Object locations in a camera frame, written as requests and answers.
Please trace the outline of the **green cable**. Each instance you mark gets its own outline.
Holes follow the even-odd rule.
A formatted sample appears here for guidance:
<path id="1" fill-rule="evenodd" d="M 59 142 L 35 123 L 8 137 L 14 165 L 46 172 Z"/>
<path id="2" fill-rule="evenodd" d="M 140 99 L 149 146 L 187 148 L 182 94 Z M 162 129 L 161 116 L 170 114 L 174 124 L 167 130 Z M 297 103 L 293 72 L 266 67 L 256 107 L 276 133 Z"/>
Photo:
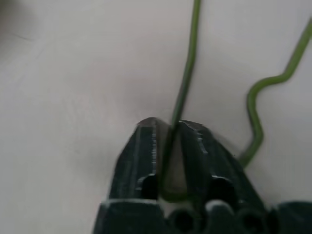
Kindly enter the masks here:
<path id="1" fill-rule="evenodd" d="M 172 153 L 173 141 L 176 135 L 177 124 L 181 119 L 184 111 L 185 102 L 189 92 L 193 70 L 195 67 L 197 53 L 197 39 L 199 30 L 199 16 L 201 10 L 201 0 L 193 1 L 192 16 L 189 32 L 188 53 L 185 62 L 185 67 L 182 75 L 181 85 L 175 101 L 175 107 L 171 117 L 171 125 L 169 133 L 166 136 L 166 146 L 164 157 L 169 158 Z M 301 59 L 307 49 L 309 42 L 312 40 L 312 15 L 309 17 L 306 26 L 304 27 L 292 55 L 289 58 L 283 72 L 279 75 L 266 77 L 257 80 L 248 90 L 246 94 L 246 111 L 248 114 L 249 125 L 252 130 L 252 138 L 245 150 L 240 154 L 238 161 L 245 168 L 255 157 L 264 141 L 264 130 L 257 111 L 257 97 L 259 93 L 269 86 L 278 85 L 287 82 L 296 72 Z"/>

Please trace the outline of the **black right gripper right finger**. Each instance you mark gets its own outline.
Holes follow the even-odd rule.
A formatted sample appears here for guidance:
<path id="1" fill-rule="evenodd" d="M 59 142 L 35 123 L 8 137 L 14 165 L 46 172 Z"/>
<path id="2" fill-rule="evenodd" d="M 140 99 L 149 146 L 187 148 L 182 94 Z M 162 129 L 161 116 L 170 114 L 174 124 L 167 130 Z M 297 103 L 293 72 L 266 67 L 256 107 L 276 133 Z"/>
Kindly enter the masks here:
<path id="1" fill-rule="evenodd" d="M 178 124 L 187 194 L 197 209 L 211 200 L 221 200 L 233 210 L 265 206 L 235 157 L 205 126 Z"/>

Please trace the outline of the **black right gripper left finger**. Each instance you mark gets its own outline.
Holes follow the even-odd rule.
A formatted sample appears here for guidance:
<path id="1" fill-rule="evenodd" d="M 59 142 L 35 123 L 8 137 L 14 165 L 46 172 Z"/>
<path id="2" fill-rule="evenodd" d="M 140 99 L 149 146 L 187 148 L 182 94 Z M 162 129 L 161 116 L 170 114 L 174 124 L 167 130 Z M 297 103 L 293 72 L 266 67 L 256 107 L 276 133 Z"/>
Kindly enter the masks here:
<path id="1" fill-rule="evenodd" d="M 158 199 L 165 138 L 166 122 L 159 118 L 136 125 L 117 159 L 109 199 Z"/>

